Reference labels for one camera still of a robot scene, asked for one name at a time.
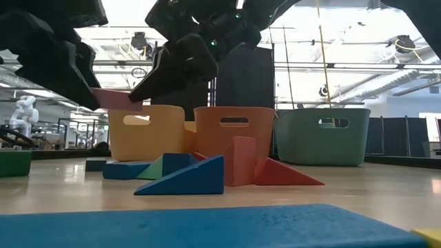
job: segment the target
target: bin handle hole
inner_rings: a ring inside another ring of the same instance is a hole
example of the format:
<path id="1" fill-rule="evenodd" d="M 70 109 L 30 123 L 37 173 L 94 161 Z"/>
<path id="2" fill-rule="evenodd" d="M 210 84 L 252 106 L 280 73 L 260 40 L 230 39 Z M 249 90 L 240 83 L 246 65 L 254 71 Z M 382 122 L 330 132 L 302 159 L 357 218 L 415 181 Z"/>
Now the bin handle hole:
<path id="1" fill-rule="evenodd" d="M 318 126 L 324 129 L 343 129 L 349 127 L 349 120 L 345 118 L 321 118 Z"/>
<path id="2" fill-rule="evenodd" d="M 152 122 L 148 115 L 125 116 L 123 120 L 126 125 L 150 125 Z"/>
<path id="3" fill-rule="evenodd" d="M 247 117 L 222 117 L 220 119 L 220 125 L 223 127 L 247 127 L 249 120 Z"/>

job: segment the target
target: orange bin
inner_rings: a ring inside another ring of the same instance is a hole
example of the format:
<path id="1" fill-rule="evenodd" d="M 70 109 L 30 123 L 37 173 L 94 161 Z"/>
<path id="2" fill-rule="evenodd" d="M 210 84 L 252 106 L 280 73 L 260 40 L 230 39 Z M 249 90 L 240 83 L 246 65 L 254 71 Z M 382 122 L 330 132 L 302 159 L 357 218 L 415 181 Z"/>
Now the orange bin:
<path id="1" fill-rule="evenodd" d="M 195 124 L 184 121 L 181 107 L 148 105 L 142 112 L 108 114 L 112 158 L 117 161 L 155 161 L 164 153 L 196 151 Z"/>
<path id="2" fill-rule="evenodd" d="M 198 152 L 222 154 L 234 137 L 256 139 L 257 155 L 268 157 L 273 130 L 273 109 L 266 107 L 198 107 L 194 109 Z"/>

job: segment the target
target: yellow bin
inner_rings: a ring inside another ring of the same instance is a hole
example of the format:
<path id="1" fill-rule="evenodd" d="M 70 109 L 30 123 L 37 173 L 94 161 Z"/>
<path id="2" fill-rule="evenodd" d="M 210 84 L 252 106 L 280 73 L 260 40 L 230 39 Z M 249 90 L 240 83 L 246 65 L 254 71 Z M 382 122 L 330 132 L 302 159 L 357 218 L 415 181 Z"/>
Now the yellow bin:
<path id="1" fill-rule="evenodd" d="M 185 123 L 181 107 L 148 105 L 142 112 L 108 114 L 112 158 L 117 161 L 155 161 L 164 153 L 196 151 L 194 124 Z"/>

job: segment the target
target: wooden floor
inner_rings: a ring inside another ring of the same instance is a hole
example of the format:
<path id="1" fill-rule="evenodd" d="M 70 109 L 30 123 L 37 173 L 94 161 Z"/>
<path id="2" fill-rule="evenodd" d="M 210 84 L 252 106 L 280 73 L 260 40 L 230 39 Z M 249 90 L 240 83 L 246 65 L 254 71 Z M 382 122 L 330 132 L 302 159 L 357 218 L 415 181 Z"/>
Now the wooden floor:
<path id="1" fill-rule="evenodd" d="M 327 203 L 403 229 L 441 228 L 441 170 L 366 164 L 296 167 L 325 186 L 226 188 L 218 196 L 134 196 L 142 180 L 103 180 L 85 159 L 36 161 L 29 177 L 0 178 L 0 214 Z"/>

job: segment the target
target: foam block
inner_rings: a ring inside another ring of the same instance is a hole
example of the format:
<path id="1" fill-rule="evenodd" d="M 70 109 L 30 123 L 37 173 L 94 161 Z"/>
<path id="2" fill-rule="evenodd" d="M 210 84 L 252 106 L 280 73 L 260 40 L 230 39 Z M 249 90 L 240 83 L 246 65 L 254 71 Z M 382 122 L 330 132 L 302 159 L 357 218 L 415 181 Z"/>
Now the foam block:
<path id="1" fill-rule="evenodd" d="M 427 248 L 415 234 L 330 205 L 0 215 L 0 223 L 8 248 Z"/>
<path id="2" fill-rule="evenodd" d="M 258 159 L 255 173 L 256 185 L 324 185 L 319 180 L 270 158 Z"/>
<path id="3" fill-rule="evenodd" d="M 191 154 L 164 154 L 136 178 L 156 180 L 197 162 L 197 159 Z"/>
<path id="4" fill-rule="evenodd" d="M 31 151 L 6 151 L 0 149 L 0 178 L 29 175 L 31 155 Z"/>
<path id="5" fill-rule="evenodd" d="M 223 156 L 215 156 L 148 183 L 135 195 L 223 194 Z"/>
<path id="6" fill-rule="evenodd" d="M 441 248 L 441 229 L 414 229 L 412 232 L 423 237 L 430 248 Z"/>
<path id="7" fill-rule="evenodd" d="M 151 162 L 115 162 L 107 163 L 103 167 L 105 179 L 131 180 L 149 167 Z"/>
<path id="8" fill-rule="evenodd" d="M 237 187 L 254 183 L 256 139 L 234 137 L 223 153 L 225 157 L 225 185 Z"/>
<path id="9" fill-rule="evenodd" d="M 87 172 L 102 172 L 107 163 L 105 158 L 87 158 L 85 161 L 85 170 Z"/>
<path id="10" fill-rule="evenodd" d="M 207 157 L 206 157 L 205 155 L 202 155 L 202 154 L 200 154 L 200 153 L 198 153 L 198 152 L 194 152 L 194 153 L 193 153 L 193 156 L 194 156 L 198 161 L 202 161 L 202 160 L 207 159 Z"/>
<path id="11" fill-rule="evenodd" d="M 105 90 L 99 88 L 92 88 L 96 99 L 101 108 L 107 110 L 128 110 L 128 111 L 142 111 L 143 102 L 131 102 L 128 92 L 117 92 L 115 90 Z"/>

